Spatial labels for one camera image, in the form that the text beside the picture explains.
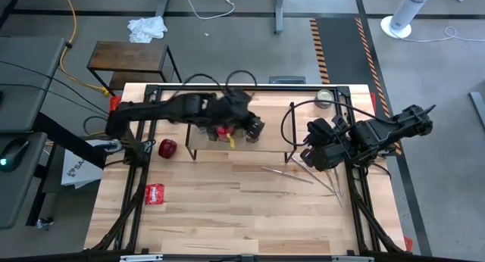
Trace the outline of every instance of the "wooden stool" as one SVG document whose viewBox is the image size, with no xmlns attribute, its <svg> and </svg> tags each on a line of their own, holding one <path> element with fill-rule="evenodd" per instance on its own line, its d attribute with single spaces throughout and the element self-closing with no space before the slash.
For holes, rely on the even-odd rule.
<svg viewBox="0 0 485 262">
<path fill-rule="evenodd" d="M 164 65 L 168 54 L 168 66 Z M 126 83 L 171 83 L 174 72 L 182 82 L 168 45 L 151 43 L 98 42 L 89 60 L 88 70 L 111 93 L 122 90 Z M 112 71 L 109 86 L 96 71 Z"/>
</svg>

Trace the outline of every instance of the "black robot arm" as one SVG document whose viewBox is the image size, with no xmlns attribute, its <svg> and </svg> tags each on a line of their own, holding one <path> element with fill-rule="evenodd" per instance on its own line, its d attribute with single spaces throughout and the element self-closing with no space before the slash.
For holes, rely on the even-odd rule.
<svg viewBox="0 0 485 262">
<path fill-rule="evenodd" d="M 352 126 L 337 116 L 333 119 L 334 128 L 325 119 L 316 119 L 307 125 L 309 134 L 305 143 L 310 148 L 300 156 L 309 167 L 319 171 L 334 168 L 344 160 L 368 167 L 379 151 L 392 150 L 393 143 L 401 138 L 430 133 L 433 121 L 427 114 L 434 107 L 423 110 L 412 105 L 389 119 L 358 121 Z"/>
<path fill-rule="evenodd" d="M 141 165 L 147 144 L 135 140 L 130 121 L 169 120 L 202 127 L 235 126 L 244 129 L 248 137 L 257 139 L 264 123 L 248 110 L 250 101 L 251 97 L 244 91 L 228 89 L 221 98 L 215 93 L 197 92 L 175 95 L 167 101 L 122 102 L 110 113 L 105 132 L 125 147 L 125 164 Z"/>
</svg>

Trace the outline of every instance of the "orange and black caution tape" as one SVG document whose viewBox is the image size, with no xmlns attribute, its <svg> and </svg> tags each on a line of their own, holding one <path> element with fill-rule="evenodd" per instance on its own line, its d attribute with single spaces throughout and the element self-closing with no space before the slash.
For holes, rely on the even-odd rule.
<svg viewBox="0 0 485 262">
<path fill-rule="evenodd" d="M 387 108 L 386 98 L 384 97 L 384 93 L 382 88 L 380 87 L 379 77 L 377 76 L 376 68 L 374 66 L 374 61 L 372 60 L 371 51 L 369 50 L 369 45 L 367 40 L 365 39 L 364 28 L 362 28 L 362 22 L 360 18 L 355 19 L 355 23 L 357 24 L 358 33 L 361 35 L 362 45 L 364 46 L 365 55 L 367 56 L 367 60 L 369 62 L 369 67 L 371 69 L 372 77 L 374 78 L 374 83 L 376 84 L 377 94 L 379 95 L 380 103 L 382 103 L 382 109 L 384 110 L 384 115 L 386 117 L 391 117 L 389 114 L 389 109 Z M 396 146 L 396 153 L 401 155 L 401 145 L 398 142 L 395 142 L 394 145 Z"/>
<path fill-rule="evenodd" d="M 329 84 L 327 72 L 327 63 L 325 62 L 324 49 L 321 47 L 320 34 L 318 33 L 317 21 L 310 19 L 311 36 L 313 36 L 313 44 L 317 52 L 318 70 L 320 71 L 320 78 L 322 84 Z"/>
</svg>

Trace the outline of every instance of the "black mouse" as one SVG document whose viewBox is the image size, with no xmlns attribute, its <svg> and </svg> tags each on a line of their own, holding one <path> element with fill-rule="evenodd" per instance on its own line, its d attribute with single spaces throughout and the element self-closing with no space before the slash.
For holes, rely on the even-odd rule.
<svg viewBox="0 0 485 262">
<path fill-rule="evenodd" d="M 29 146 L 24 138 L 13 139 L 0 153 L 0 171 L 12 172 L 22 162 L 22 157 Z"/>
</svg>

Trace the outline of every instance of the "concrete floor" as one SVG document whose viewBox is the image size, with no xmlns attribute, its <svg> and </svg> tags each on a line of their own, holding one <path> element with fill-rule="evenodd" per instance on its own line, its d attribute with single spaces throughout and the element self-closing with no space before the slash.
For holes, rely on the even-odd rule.
<svg viewBox="0 0 485 262">
<path fill-rule="evenodd" d="M 226 11 L 224 0 L 192 0 L 200 11 Z M 231 0 L 237 11 L 271 12 L 273 0 Z M 400 0 L 363 0 L 367 13 L 390 14 Z M 155 0 L 72 0 L 77 10 L 154 11 Z M 293 13 L 356 13 L 355 0 L 285 0 Z M 483 0 L 430 0 L 422 14 L 485 14 Z M 67 10 L 65 0 L 20 0 L 16 8 Z M 190 11 L 186 0 L 171 0 L 169 11 Z M 66 68 L 87 83 L 98 84 L 86 65 L 99 40 L 127 41 L 128 20 L 134 17 L 78 17 L 78 33 L 66 60 Z M 218 80 L 234 69 L 252 71 L 260 83 L 269 76 L 306 76 L 307 83 L 319 83 L 318 65 L 308 18 L 285 18 L 285 30 L 273 35 L 274 19 L 227 17 L 200 21 L 194 17 L 166 17 L 170 45 L 183 77 L 207 73 Z M 485 94 L 482 60 L 485 44 L 449 40 L 434 43 L 396 41 L 385 37 L 379 20 L 369 20 L 383 80 L 394 113 L 410 104 L 437 104 L 431 113 L 435 128 L 425 138 L 406 139 L 407 155 L 424 224 L 434 256 L 485 260 L 485 200 L 481 182 L 485 160 L 481 152 L 485 135 L 467 93 Z M 485 39 L 484 20 L 415 20 L 411 39 L 443 37 L 443 29 L 454 26 L 467 38 Z M 11 15 L 0 36 L 62 36 L 72 32 L 70 16 Z M 93 103 L 108 107 L 103 96 L 70 82 L 62 73 L 57 78 L 69 83 Z M 53 83 L 52 91 L 72 96 Z M 89 114 L 76 106 L 69 114 L 61 99 L 48 95 L 42 110 L 75 134 L 85 135 L 82 121 Z M 104 129 L 94 120 L 89 129 Z M 389 160 L 396 203 L 406 236 L 414 238 L 413 223 L 398 170 Z M 0 257 L 79 251 L 91 216 L 94 194 L 69 194 L 52 198 L 45 214 L 53 212 L 56 224 L 49 232 L 17 225 L 0 231 Z"/>
</svg>

